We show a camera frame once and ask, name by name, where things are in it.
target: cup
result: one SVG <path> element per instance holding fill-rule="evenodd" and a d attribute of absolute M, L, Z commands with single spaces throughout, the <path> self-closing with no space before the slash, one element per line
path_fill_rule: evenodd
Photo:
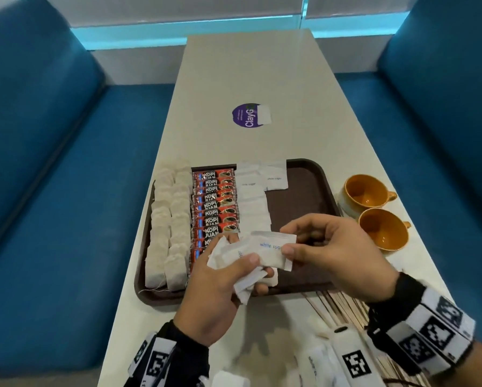
<path fill-rule="evenodd" d="M 397 193 L 388 191 L 384 183 L 370 175 L 353 175 L 347 179 L 341 193 L 341 208 L 354 219 L 366 209 L 381 208 L 387 202 L 397 199 Z"/>
<path fill-rule="evenodd" d="M 382 251 L 392 252 L 403 248 L 408 240 L 411 223 L 380 208 L 370 208 L 359 216 L 359 225 Z"/>

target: purple sticker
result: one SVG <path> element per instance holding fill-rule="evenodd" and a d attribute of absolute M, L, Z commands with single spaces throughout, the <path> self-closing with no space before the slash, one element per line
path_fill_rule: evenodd
<path fill-rule="evenodd" d="M 259 127 L 257 123 L 257 103 L 245 103 L 232 111 L 234 122 L 242 127 Z"/>

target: cup rim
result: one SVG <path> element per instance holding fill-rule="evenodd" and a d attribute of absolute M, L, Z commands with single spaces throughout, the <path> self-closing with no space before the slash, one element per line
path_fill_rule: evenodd
<path fill-rule="evenodd" d="M 407 244 L 409 243 L 409 228 L 407 228 L 407 226 L 405 225 L 404 220 L 402 220 L 402 219 L 401 219 L 400 217 L 398 217 L 395 213 L 390 212 L 389 210 L 386 210 L 386 209 L 383 209 L 383 208 L 380 208 L 380 207 L 375 207 L 375 208 L 366 209 L 364 212 L 362 212 L 362 213 L 359 215 L 359 218 L 357 219 L 357 224 L 359 224 L 359 227 L 361 226 L 361 217 L 362 217 L 364 214 L 366 214 L 366 212 L 369 212 L 369 211 L 371 211 L 371 210 L 383 210 L 383 211 L 385 211 L 385 212 L 387 212 L 387 213 L 389 213 L 389 214 L 392 214 L 392 215 L 395 216 L 396 218 L 398 218 L 399 221 L 400 221 L 400 222 L 402 223 L 402 225 L 404 226 L 404 228 L 405 228 L 405 233 L 406 233 L 406 235 L 407 235 L 407 239 L 406 239 L 406 241 L 405 241 L 405 243 L 404 243 L 404 245 L 403 245 L 402 247 L 400 247 L 400 248 L 398 248 L 398 249 L 385 249 L 385 248 L 382 248 L 382 247 L 376 245 L 376 246 L 379 248 L 379 250 L 389 251 L 389 252 L 395 252 L 395 251 L 402 250 L 405 246 L 407 246 Z"/>
<path fill-rule="evenodd" d="M 347 183 L 350 179 L 352 179 L 354 176 L 369 176 L 370 178 L 373 178 L 375 179 L 377 182 L 379 182 L 383 187 L 384 189 L 386 190 L 386 193 L 388 194 L 386 196 L 386 201 L 382 204 L 382 205 L 377 205 L 377 206 L 369 206 L 369 205 L 364 205 L 362 204 L 361 202 L 358 202 L 356 200 L 354 200 L 354 198 L 348 193 L 348 190 L 347 190 Z M 350 198 L 350 201 L 354 202 L 355 204 L 363 207 L 363 208 L 366 208 L 366 209 L 373 209 L 373 208 L 382 208 L 384 205 L 386 205 L 388 202 L 389 202 L 389 190 L 388 188 L 386 187 L 386 185 L 384 183 L 382 183 L 381 181 L 379 181 L 375 176 L 372 176 L 372 175 L 368 175 L 368 174 L 354 174 L 352 176 L 350 176 L 346 181 L 345 181 L 345 184 L 343 185 L 343 191 L 345 192 L 345 194 L 348 196 L 348 198 Z"/>

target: blue cushion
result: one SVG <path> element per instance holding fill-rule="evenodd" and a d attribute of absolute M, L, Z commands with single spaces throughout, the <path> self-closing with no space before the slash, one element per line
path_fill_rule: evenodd
<path fill-rule="evenodd" d="M 103 79 L 46 0 L 0 11 L 0 229 Z"/>
<path fill-rule="evenodd" d="M 0 245 L 0 374 L 102 360 L 172 92 L 108 88 Z"/>
<path fill-rule="evenodd" d="M 482 340 L 482 210 L 438 144 L 377 74 L 336 76 L 456 300 Z"/>
<path fill-rule="evenodd" d="M 482 0 L 418 0 L 379 69 L 482 199 Z"/>

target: hand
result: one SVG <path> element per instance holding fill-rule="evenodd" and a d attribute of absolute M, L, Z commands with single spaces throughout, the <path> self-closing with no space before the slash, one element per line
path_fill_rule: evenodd
<path fill-rule="evenodd" d="M 324 269 L 334 285 L 349 296 L 366 302 L 393 296 L 399 273 L 355 220 L 306 214 L 283 226 L 280 232 L 296 234 L 298 243 L 310 239 L 328 241 L 323 247 L 287 244 L 281 251 L 289 260 Z"/>
<path fill-rule="evenodd" d="M 237 234 L 218 235 L 212 240 L 194 263 L 184 299 L 173 319 L 186 336 L 207 347 L 223 337 L 234 321 L 240 305 L 234 284 L 260 266 L 259 256 L 249 254 L 224 269 L 208 267 L 209 256 L 221 236 L 226 236 L 230 243 L 239 241 Z M 271 268 L 265 270 L 267 277 L 273 276 Z M 268 286 L 257 283 L 254 292 L 265 295 Z"/>

